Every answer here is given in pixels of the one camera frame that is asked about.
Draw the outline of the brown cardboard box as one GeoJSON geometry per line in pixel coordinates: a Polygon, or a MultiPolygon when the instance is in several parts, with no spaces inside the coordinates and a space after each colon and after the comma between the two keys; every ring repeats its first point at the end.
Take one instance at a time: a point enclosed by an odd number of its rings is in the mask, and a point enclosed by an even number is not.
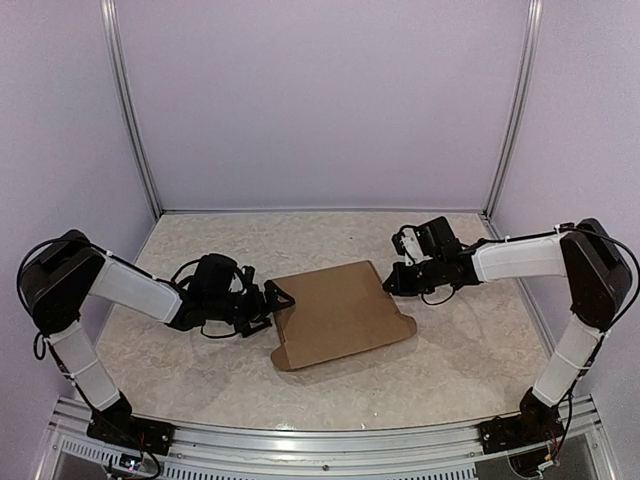
{"type": "Polygon", "coordinates": [[[271,353],[284,372],[404,341],[417,332],[366,260],[280,277],[274,286],[294,305],[274,314],[280,346],[271,353]]]}

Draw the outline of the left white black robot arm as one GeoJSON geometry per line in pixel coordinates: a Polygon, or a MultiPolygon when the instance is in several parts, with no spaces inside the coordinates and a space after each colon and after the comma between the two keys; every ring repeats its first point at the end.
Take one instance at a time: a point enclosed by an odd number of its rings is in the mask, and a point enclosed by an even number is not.
{"type": "Polygon", "coordinates": [[[190,261],[170,279],[156,277],[92,243],[81,231],[36,245],[16,273],[16,289],[62,372],[94,411],[102,430],[121,445],[140,434],[124,394],[99,359],[80,323],[89,297],[99,297],[185,332],[209,321],[230,326],[233,336],[249,337],[271,324],[276,313],[296,301],[272,281],[257,285],[255,270],[211,253],[190,261]]]}

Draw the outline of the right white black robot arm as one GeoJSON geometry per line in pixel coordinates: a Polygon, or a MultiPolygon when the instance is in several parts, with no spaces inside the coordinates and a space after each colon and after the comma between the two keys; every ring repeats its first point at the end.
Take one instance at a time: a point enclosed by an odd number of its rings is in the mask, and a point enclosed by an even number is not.
{"type": "Polygon", "coordinates": [[[440,216],[402,226],[392,244],[403,259],[393,264],[383,288],[397,297],[424,299],[442,286],[457,292],[504,279],[567,281],[571,318],[511,423],[512,436],[523,444],[535,442],[549,429],[551,412],[590,369],[610,330],[639,297],[637,257],[595,218],[466,245],[440,216]]]}

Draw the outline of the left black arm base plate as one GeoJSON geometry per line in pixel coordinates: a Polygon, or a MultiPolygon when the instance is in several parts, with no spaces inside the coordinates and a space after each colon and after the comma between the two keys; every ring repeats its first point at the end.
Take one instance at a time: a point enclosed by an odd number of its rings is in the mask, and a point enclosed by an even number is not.
{"type": "Polygon", "coordinates": [[[162,456],[168,454],[174,434],[173,424],[137,417],[126,409],[114,412],[93,410],[87,428],[90,438],[162,456]]]}

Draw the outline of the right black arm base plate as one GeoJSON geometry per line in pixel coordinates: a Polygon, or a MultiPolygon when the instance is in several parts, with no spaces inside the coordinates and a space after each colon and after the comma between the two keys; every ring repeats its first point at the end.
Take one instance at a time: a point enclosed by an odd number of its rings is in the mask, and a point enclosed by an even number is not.
{"type": "Polygon", "coordinates": [[[567,428],[560,413],[560,403],[572,399],[573,382],[561,399],[551,406],[543,403],[530,387],[519,404],[519,412],[511,416],[496,416],[480,422],[476,428],[484,454],[513,450],[549,440],[564,440],[567,428]]]}

